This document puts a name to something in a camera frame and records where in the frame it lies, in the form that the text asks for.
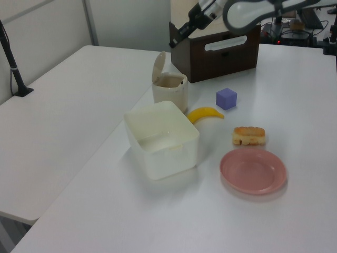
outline dark brown box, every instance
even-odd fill
[[[170,40],[177,33],[177,28],[170,22]],[[206,51],[205,45],[218,41],[240,37],[231,32],[187,38],[171,49],[171,62],[190,83],[211,79],[256,67],[259,53],[261,26],[257,25],[246,34],[247,40],[242,45],[216,51]]]

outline purple cube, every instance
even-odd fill
[[[216,93],[216,105],[224,110],[236,106],[237,93],[229,88],[225,88]]]

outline translucent plastic box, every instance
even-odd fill
[[[153,180],[196,165],[199,131],[171,101],[124,114],[131,148]]]

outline plastic container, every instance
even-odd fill
[[[153,180],[196,165],[199,131],[171,101],[124,114],[131,148]]]
[[[187,110],[188,80],[181,73],[164,72],[166,53],[161,52],[156,58],[152,71],[153,101],[172,101],[182,112]]]

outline white wall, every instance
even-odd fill
[[[170,51],[170,0],[86,0],[98,45]]]
[[[26,86],[82,46],[92,44],[80,0],[54,0],[4,27]],[[9,77],[9,64],[0,47],[0,104],[11,97]],[[13,88],[16,91],[14,78]]]

